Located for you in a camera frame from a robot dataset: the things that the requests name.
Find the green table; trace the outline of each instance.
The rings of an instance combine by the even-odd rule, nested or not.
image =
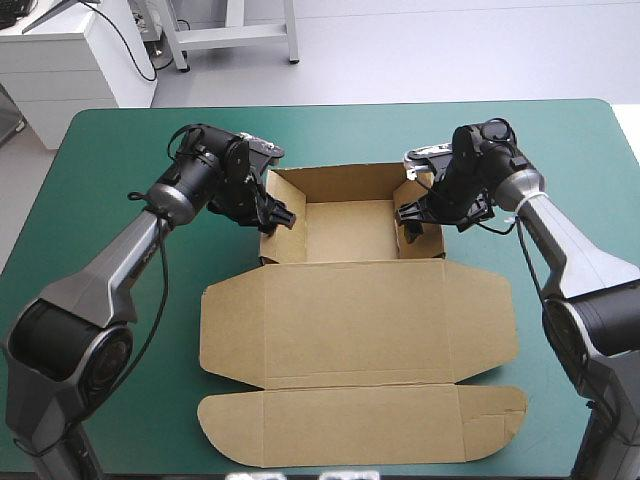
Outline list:
[[[96,110],[73,121],[0,277],[0,327],[6,330],[43,285],[82,267],[136,215],[140,204],[128,202],[127,192],[145,190],[167,167],[167,140],[184,124],[254,133],[286,149],[283,166],[308,166],[400,160],[412,147],[447,141],[458,125],[495,116],[512,122],[520,146],[547,177],[549,194],[587,236],[640,263],[640,168],[611,108],[601,101]],[[500,226],[500,219],[494,224]],[[459,235],[447,228],[446,242],[449,259],[499,272],[513,285],[520,354],[472,382],[518,385],[529,395],[529,413],[514,441],[487,459],[384,466],[382,471],[568,474],[588,411],[544,338],[515,234],[499,237],[472,229]],[[258,235],[203,212],[176,230],[167,247],[171,294],[156,340],[128,382],[87,422],[87,430],[107,472],[248,470],[217,453],[198,425],[196,407],[204,396],[251,388],[200,369],[198,329],[202,291],[256,267]],[[535,260],[540,275],[546,275],[540,258]],[[156,258],[134,289],[141,319],[135,327],[138,345],[160,292]],[[6,367],[0,363],[4,416]],[[0,470],[30,469],[3,424]]]

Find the white shelf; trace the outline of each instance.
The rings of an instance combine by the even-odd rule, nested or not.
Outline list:
[[[28,17],[0,31],[0,82],[47,148],[60,146],[82,110],[151,105],[157,82],[140,77],[115,30],[85,5],[74,5],[23,35],[25,26],[57,3],[39,2]],[[117,25],[151,77],[153,66],[127,0],[102,0],[97,8]]]
[[[0,30],[2,42],[34,42],[51,40],[70,40],[82,38],[91,27],[95,13],[81,3],[72,6],[64,13],[36,28],[22,34],[22,29],[49,10],[58,0],[38,0],[38,5],[28,16],[21,18],[10,28]]]

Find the black cable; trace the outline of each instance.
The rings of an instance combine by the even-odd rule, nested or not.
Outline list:
[[[156,72],[159,72],[160,70],[164,70],[165,68],[167,68],[167,67],[168,67],[169,65],[171,65],[172,63],[173,63],[173,58],[172,58],[171,60],[169,60],[167,63],[165,63],[163,66],[158,67],[158,68],[153,67],[153,69],[154,69]]]
[[[88,4],[87,2],[85,2],[83,0],[77,0],[77,1],[78,1],[78,3],[81,3],[85,7],[93,10],[95,13],[100,15],[102,18],[104,18],[109,23],[109,25],[111,25],[113,27],[113,29],[116,31],[116,33],[118,34],[118,36],[122,40],[122,43],[124,43],[124,46],[127,49],[127,53],[129,53],[129,57],[131,57],[131,61],[133,62],[133,66],[136,67],[136,70],[138,71],[140,76],[142,78],[144,78],[147,82],[155,82],[158,79],[158,72],[156,72],[156,70],[154,69],[153,77],[147,77],[144,73],[142,73],[142,70],[140,69],[140,66],[138,65],[138,62],[136,61],[136,58],[133,56],[133,52],[131,51],[131,47],[129,47],[129,44],[127,43],[127,40],[124,38],[124,35],[122,35],[122,32],[116,26],[116,24],[113,23],[113,21],[109,17],[107,17],[104,13],[102,13],[100,10],[95,8],[93,5],[90,5],[90,4]]]
[[[146,195],[143,195],[138,192],[131,192],[127,196],[127,198],[132,201],[146,200],[147,202],[149,202],[149,199],[147,198]],[[160,326],[160,320],[162,319],[162,314],[164,313],[164,307],[167,304],[167,298],[169,297],[169,264],[167,262],[167,252],[164,245],[164,237],[165,237],[164,225],[162,224],[162,222],[165,221],[166,219],[163,218],[163,214],[159,209],[154,208],[152,206],[151,210],[155,210],[155,212],[152,211],[152,213],[155,213],[157,218],[158,247],[160,249],[160,258],[162,259],[162,298],[160,299],[160,305],[158,305],[156,318],[153,321],[151,330],[149,330],[149,333],[147,334],[147,339],[145,340],[144,344],[140,348],[140,351],[138,352],[136,357],[133,359],[133,361],[129,364],[127,369],[118,377],[118,380],[116,380],[115,383],[111,386],[111,388],[109,389],[109,393],[105,397],[105,400],[109,398],[111,394],[120,385],[122,385],[122,383],[127,379],[127,377],[131,374],[131,372],[136,368],[138,363],[140,363],[140,360],[142,360],[142,357],[144,356],[145,352],[149,348],[149,345],[151,344],[151,341],[153,340],[153,337],[155,336],[156,331]]]
[[[547,316],[547,318],[549,319],[549,325],[551,328],[553,328],[553,324],[551,322],[551,313],[549,312],[549,309],[547,307],[546,302],[544,301],[544,297],[542,296],[542,289],[540,288],[540,282],[538,281],[538,276],[536,275],[535,272],[535,268],[533,266],[533,262],[531,261],[531,256],[529,255],[529,250],[527,249],[527,245],[524,241],[524,233],[522,230],[522,223],[523,220],[520,219],[520,217],[516,217],[516,222],[515,225],[517,227],[517,231],[518,231],[518,241],[520,242],[520,248],[522,249],[522,254],[524,255],[524,259],[527,262],[527,268],[529,269],[529,274],[531,275],[531,280],[533,281],[533,285],[536,289],[536,293],[538,295],[538,299],[540,300],[540,304],[542,305],[542,309],[545,313],[545,315]],[[565,356],[565,358],[567,358],[569,361],[573,361],[572,358],[573,356],[571,355],[571,352],[568,351],[568,349],[562,344],[562,342],[557,342],[558,347],[560,347],[563,350],[563,354]],[[584,367],[580,364],[576,364],[574,362],[574,367],[576,368],[576,370],[580,371],[580,372],[584,372]],[[602,406],[605,408],[606,410],[606,415],[609,417],[609,419],[606,421],[606,423],[608,423],[609,425],[607,426],[607,430],[606,432],[604,432],[602,434],[602,436],[600,437],[599,441],[591,446],[591,451],[596,451],[597,448],[600,447],[600,445],[602,444],[602,442],[604,442],[604,440],[610,436],[610,435],[614,435],[618,429],[618,424],[620,422],[620,413],[617,411],[617,409],[614,409],[609,402],[604,398],[603,395],[601,395],[594,387],[593,383],[591,382],[591,380],[589,379],[588,375],[584,375],[581,374],[582,379],[584,380],[585,384],[589,387],[589,389],[591,390],[591,392],[593,392],[593,394],[597,397],[597,402],[595,403],[587,403],[587,406],[589,408],[595,409],[596,411],[599,410],[599,407]],[[633,443],[629,442],[627,439],[625,438],[618,438],[619,440],[622,441],[622,443],[624,443],[627,446],[636,446]]]
[[[138,192],[131,192],[129,195],[127,195],[127,198],[129,200],[132,200],[132,201],[135,201],[135,200],[146,200],[147,203],[149,203],[149,198],[146,195],[138,193]],[[166,252],[166,248],[165,248],[165,245],[164,245],[164,237],[165,237],[164,228],[165,227],[163,225],[163,221],[167,221],[169,223],[169,228],[172,228],[172,226],[171,226],[170,220],[165,218],[165,215],[164,215],[164,213],[163,213],[163,211],[161,209],[153,206],[152,204],[149,204],[149,210],[152,210],[151,213],[155,213],[156,218],[157,218],[157,222],[156,222],[156,225],[158,227],[158,241],[157,241],[157,244],[158,244],[158,248],[160,249],[160,258],[162,259],[162,298],[160,299],[160,305],[158,306],[158,310],[156,312],[156,318],[153,321],[153,325],[151,326],[151,330],[149,330],[149,333],[147,334],[147,339],[145,340],[144,344],[140,348],[140,351],[138,352],[136,357],[133,359],[133,361],[129,364],[127,369],[123,373],[121,373],[120,376],[118,377],[118,379],[113,383],[113,385],[111,386],[111,388],[109,389],[107,394],[100,401],[100,404],[106,402],[109,399],[109,397],[111,397],[113,392],[115,392],[118,389],[118,387],[124,383],[124,381],[127,379],[127,377],[129,377],[131,372],[140,363],[140,360],[142,360],[142,357],[144,356],[144,354],[148,350],[149,345],[151,344],[151,341],[153,340],[153,337],[155,336],[155,334],[156,334],[156,332],[158,330],[158,327],[160,326],[160,320],[162,319],[162,314],[164,312],[164,307],[167,304],[167,299],[169,297],[169,264],[167,262],[167,252]],[[33,451],[29,450],[27,447],[22,445],[22,443],[17,438],[13,439],[13,443],[14,443],[14,445],[16,447],[18,447],[20,450],[22,450],[27,455],[29,455],[31,457],[39,458],[39,457],[42,457],[42,456],[46,455],[47,453],[49,453],[59,443],[63,442],[67,438],[67,434],[69,433],[69,431],[73,427],[74,427],[74,425],[69,425],[64,430],[62,435],[55,442],[53,442],[51,445],[49,445],[48,447],[43,448],[42,450],[40,450],[38,452],[33,452]]]
[[[483,229],[487,230],[488,232],[496,233],[498,235],[509,235],[513,231],[513,227],[516,226],[515,223],[512,223],[509,226],[509,228],[507,228],[506,230],[497,230],[495,228],[487,227],[486,225],[483,225],[480,222],[475,222],[475,224],[478,225],[480,228],[483,228]]]

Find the gray floor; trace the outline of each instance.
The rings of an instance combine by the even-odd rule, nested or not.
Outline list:
[[[178,16],[194,28],[224,18],[221,1],[175,3]],[[160,72],[153,106],[578,97],[640,104],[640,1],[297,0],[296,5],[300,64],[289,65],[285,45],[192,52],[190,73]],[[280,0],[253,0],[247,18],[266,22],[280,12]],[[640,152],[638,108],[620,107],[619,118]],[[0,269],[53,155],[30,129],[0,148]]]

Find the cardboard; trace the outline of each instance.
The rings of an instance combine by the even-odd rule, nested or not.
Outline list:
[[[431,184],[431,178],[424,181]],[[265,263],[314,263],[431,258],[444,255],[439,225],[409,245],[395,210],[424,195],[402,163],[274,169],[267,189],[295,212],[292,230],[263,235]]]
[[[510,286],[429,258],[444,253],[438,226],[404,242],[393,212],[424,190],[402,165],[276,170],[267,188],[296,226],[262,238],[265,266],[205,291],[200,336],[202,368],[264,390],[203,399],[211,443],[260,467],[463,462],[504,447],[525,395],[456,382],[515,357]]]
[[[513,387],[406,385],[213,395],[211,443],[252,466],[465,462],[504,447],[524,418]]]

